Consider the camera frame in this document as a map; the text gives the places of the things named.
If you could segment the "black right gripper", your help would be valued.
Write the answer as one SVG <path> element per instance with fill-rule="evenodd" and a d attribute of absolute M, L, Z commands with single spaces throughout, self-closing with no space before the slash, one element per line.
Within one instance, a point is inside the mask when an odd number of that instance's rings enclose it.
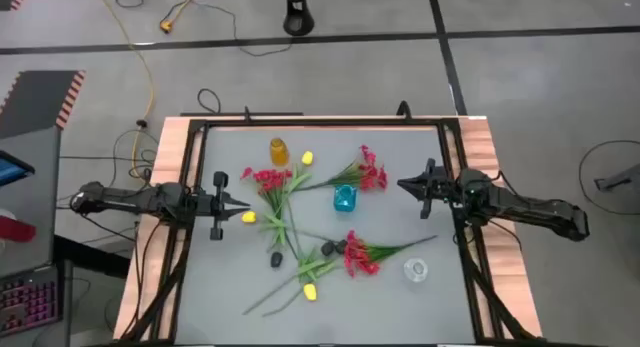
<path fill-rule="evenodd" d="M 450 203 L 458 199 L 456 181 L 447 175 L 443 166 L 437 166 L 433 158 L 427 160 L 424 172 L 415 177 L 399 179 L 397 184 L 417 200 L 423 201 L 421 219 L 429 218 L 433 200 Z"/>

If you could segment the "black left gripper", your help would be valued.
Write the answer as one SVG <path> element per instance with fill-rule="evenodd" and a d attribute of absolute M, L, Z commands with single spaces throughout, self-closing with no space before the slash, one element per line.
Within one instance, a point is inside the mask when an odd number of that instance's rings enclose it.
<path fill-rule="evenodd" d="M 220 227 L 222 216 L 224 214 L 225 202 L 224 202 L 224 188 L 228 185 L 228 175 L 222 171 L 216 171 L 213 174 L 213 186 L 215 187 L 215 193 L 213 195 L 202 193 L 197 199 L 197 215 L 199 217 L 212 217 L 213 223 L 210 228 L 211 240 L 222 240 L 223 230 Z M 250 207 L 249 203 L 239 201 L 233 198 L 227 192 L 227 204 L 234 206 Z M 227 210 L 227 219 L 231 217 L 245 213 L 246 208 L 235 208 Z"/>

